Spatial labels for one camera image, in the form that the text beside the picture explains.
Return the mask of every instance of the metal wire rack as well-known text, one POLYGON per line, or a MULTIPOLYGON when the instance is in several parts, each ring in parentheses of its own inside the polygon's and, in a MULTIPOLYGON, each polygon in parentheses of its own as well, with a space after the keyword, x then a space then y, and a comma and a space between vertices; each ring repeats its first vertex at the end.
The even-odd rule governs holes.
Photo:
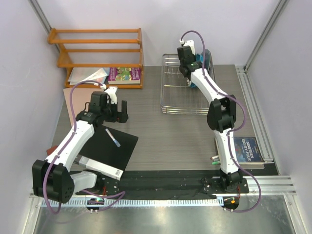
POLYGON ((209 103, 198 88, 188 86, 187 78, 179 71, 180 61, 177 54, 164 54, 162 58, 160 98, 162 112, 206 115, 209 103))

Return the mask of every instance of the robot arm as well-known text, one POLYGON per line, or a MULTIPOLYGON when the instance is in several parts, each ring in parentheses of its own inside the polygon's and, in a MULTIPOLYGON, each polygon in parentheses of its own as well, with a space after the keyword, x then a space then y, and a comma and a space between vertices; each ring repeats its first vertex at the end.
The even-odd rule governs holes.
POLYGON ((37 160, 33 165, 34 194, 43 197, 43 179, 48 166, 55 160, 47 182, 47 195, 50 200, 66 203, 72 194, 83 189, 93 188, 97 174, 83 171, 70 175, 70 168, 84 146, 91 138, 97 127, 104 121, 125 123, 128 119, 127 102, 122 101, 121 112, 117 110, 117 87, 109 87, 104 92, 93 92, 88 111, 81 111, 77 117, 77 128, 70 130, 62 143, 46 158, 37 160))
POLYGON ((216 136, 220 150, 222 187, 227 192, 233 191, 242 182, 243 178, 242 172, 233 162, 233 160, 237 162, 237 159, 233 132, 229 133, 234 128, 236 121, 236 103, 219 94, 226 93, 217 86, 206 69, 204 69, 206 77, 203 75, 202 63, 196 61, 194 42, 189 40, 185 43, 180 41, 180 43, 182 46, 177 49, 180 60, 180 72, 200 89, 210 103, 207 123, 216 136), (230 142, 227 137, 228 133, 230 134, 230 142), (229 144, 231 145, 234 159, 231 157, 229 144))

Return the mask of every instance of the wooden shelf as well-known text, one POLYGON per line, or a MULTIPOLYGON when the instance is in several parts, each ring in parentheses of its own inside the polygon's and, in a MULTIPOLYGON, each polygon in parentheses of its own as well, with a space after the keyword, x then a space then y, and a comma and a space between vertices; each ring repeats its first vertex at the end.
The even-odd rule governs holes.
MULTIPOLYGON (((48 36, 49 44, 57 44, 60 48, 60 55, 57 61, 59 68, 67 69, 67 78, 65 87, 73 87, 68 79, 74 67, 136 67, 141 69, 140 84, 115 84, 118 88, 124 89, 142 89, 144 82, 144 57, 142 45, 142 31, 139 29, 86 29, 86 30, 57 30, 53 28, 48 36), (77 34, 77 33, 137 33, 136 39, 61 39, 59 34, 77 34), (139 49, 66 49, 64 44, 138 44, 139 49), (139 53, 139 63, 73 63, 69 53, 139 53)), ((82 84, 83 88, 98 88, 93 84, 82 84)))

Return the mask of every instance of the blue book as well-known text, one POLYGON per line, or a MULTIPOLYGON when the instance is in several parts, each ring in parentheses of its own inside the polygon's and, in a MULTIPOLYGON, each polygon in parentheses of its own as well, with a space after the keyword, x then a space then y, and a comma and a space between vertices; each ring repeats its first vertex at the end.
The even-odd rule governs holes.
POLYGON ((237 137, 234 136, 236 158, 241 165, 263 164, 264 160, 261 156, 255 137, 237 137))

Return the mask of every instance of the book cover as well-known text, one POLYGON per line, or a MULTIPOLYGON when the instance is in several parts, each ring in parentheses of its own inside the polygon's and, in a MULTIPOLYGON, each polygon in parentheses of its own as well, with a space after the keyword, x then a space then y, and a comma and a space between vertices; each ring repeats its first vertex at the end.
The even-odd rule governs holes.
MULTIPOLYGON (((219 153, 219 146, 216 139, 215 143, 219 153)), ((234 136, 234 145, 236 158, 239 164, 244 165, 264 163, 255 137, 234 136)))
POLYGON ((74 163, 120 180, 137 144, 137 140, 137 136, 100 126, 82 147, 74 163), (120 143, 120 147, 117 147, 109 137, 105 131, 106 128, 120 143))
POLYGON ((140 84, 141 69, 130 67, 112 67, 108 77, 109 84, 140 84))

